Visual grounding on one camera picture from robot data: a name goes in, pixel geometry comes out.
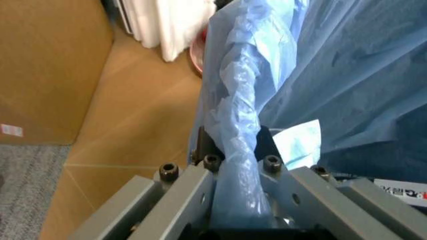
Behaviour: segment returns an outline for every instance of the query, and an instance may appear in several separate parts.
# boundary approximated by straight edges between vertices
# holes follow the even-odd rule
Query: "plastic wrap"
[[[212,204],[214,227],[271,227],[254,156],[258,114],[296,65],[307,6],[307,1],[235,0],[209,21],[190,145],[203,124],[225,154]]]

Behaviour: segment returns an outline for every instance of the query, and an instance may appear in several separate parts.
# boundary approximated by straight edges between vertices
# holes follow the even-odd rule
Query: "metal hole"
[[[203,193],[203,194],[201,195],[200,204],[204,204],[204,203],[205,203],[205,199],[206,199],[206,196],[205,196],[205,194]]]
[[[298,195],[296,195],[295,193],[292,193],[292,199],[293,199],[293,203],[295,204],[295,205],[300,205],[300,202],[301,202],[301,200],[300,200],[300,198],[298,197]]]
[[[268,161],[272,162],[272,163],[277,163],[279,160],[277,159],[277,157],[274,156],[269,156],[267,158]]]
[[[318,166],[316,168],[317,172],[320,174],[325,174],[326,173],[326,169],[324,167]]]
[[[209,162],[215,162],[215,161],[217,160],[217,158],[216,158],[215,156],[208,156],[208,157],[207,157],[207,160],[208,160]]]
[[[174,169],[174,165],[173,164],[171,164],[171,163],[168,163],[168,164],[165,164],[164,166],[163,166],[163,169],[164,170],[166,170],[166,171],[169,171],[169,170],[172,170],[172,169]]]

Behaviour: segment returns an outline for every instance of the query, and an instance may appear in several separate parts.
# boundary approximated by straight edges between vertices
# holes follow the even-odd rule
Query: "blue fabric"
[[[316,0],[306,10],[303,0],[235,0],[209,21],[189,149],[204,125],[225,153],[216,227],[269,225],[253,154],[260,123],[319,119],[323,154],[398,141],[407,154],[372,160],[378,171],[427,171],[427,133],[416,132],[425,128],[409,127],[427,126],[427,1]],[[362,172],[372,164],[352,159]],[[345,169],[345,158],[332,162]]]

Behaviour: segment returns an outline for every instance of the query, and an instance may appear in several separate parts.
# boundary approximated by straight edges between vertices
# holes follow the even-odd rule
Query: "brown cardboard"
[[[72,143],[112,41],[99,0],[0,1],[0,143]]]

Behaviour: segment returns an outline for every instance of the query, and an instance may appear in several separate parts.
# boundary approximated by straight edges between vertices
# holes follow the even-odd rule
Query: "floor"
[[[165,162],[186,164],[201,79],[188,52],[165,63],[123,30],[71,148],[40,233],[66,239],[134,175],[152,178]]]

